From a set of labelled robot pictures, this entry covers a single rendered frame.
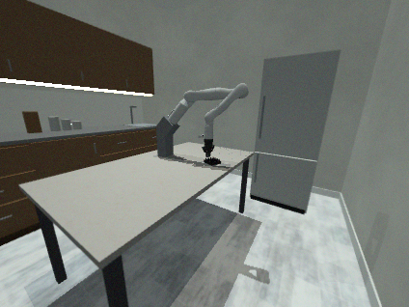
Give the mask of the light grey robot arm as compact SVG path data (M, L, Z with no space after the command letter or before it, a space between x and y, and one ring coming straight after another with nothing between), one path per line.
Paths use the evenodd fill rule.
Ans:
M211 88L201 91L187 91L184 99L177 105L168 116L169 121L176 125L185 112L194 104L196 100L218 100L223 99L211 111L205 114L204 134L198 138L213 139L213 121L223 113L237 98L248 96L248 87L246 84L238 84L234 89Z

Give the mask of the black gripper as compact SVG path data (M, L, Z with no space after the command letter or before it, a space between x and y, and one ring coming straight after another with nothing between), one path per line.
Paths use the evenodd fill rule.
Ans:
M211 142L211 143L208 143L208 142ZM213 139L205 139L204 140L204 147L202 147L202 148L203 148L203 151L204 151L206 157L210 157L210 153L213 151L213 149L215 147L215 145L212 145L212 143L213 143Z

